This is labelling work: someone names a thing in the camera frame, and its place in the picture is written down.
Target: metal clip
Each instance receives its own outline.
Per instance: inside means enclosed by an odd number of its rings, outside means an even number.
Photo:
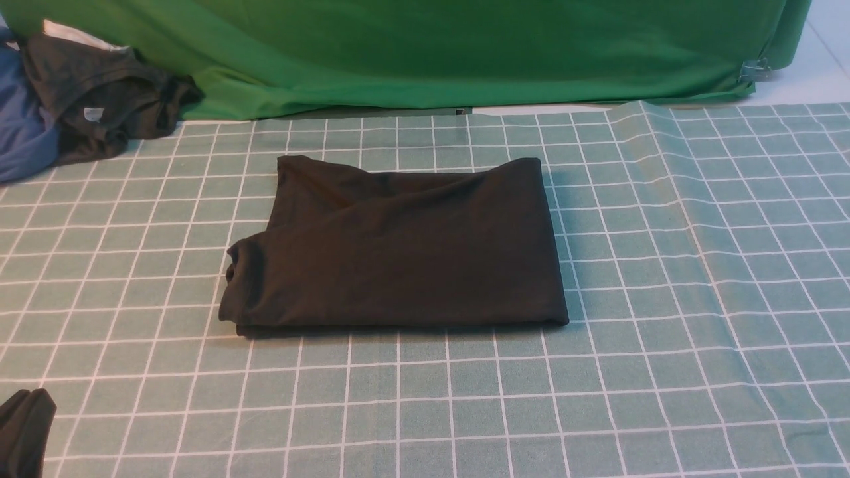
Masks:
[[[766,82],[771,79],[774,71],[770,68],[767,58],[745,61],[741,66],[739,82]]]

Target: blue cloth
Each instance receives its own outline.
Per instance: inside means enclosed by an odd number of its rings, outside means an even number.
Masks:
[[[33,175],[59,155],[59,131],[27,82],[20,54],[6,44],[12,39],[0,26],[0,183]]]

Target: folded black shirt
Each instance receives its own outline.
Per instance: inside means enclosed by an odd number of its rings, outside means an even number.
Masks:
[[[219,318],[266,327],[569,321],[538,159],[474,174],[278,158],[264,232],[228,251]]]

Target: green cloth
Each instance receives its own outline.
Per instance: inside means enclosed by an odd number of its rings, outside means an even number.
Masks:
[[[191,119],[328,105],[730,100],[790,61],[811,0],[0,0],[135,47],[207,94]]]

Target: black fabric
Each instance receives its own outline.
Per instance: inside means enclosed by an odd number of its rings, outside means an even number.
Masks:
[[[264,327],[569,321],[540,161],[370,174],[278,159],[264,232],[228,251],[219,318]]]
[[[27,77],[60,126],[57,165],[117,156],[130,139],[168,136],[181,105],[201,100],[191,78],[145,65],[132,49],[105,51],[38,33],[21,52]]]
[[[56,404],[46,390],[20,390],[0,405],[0,478],[40,478]]]

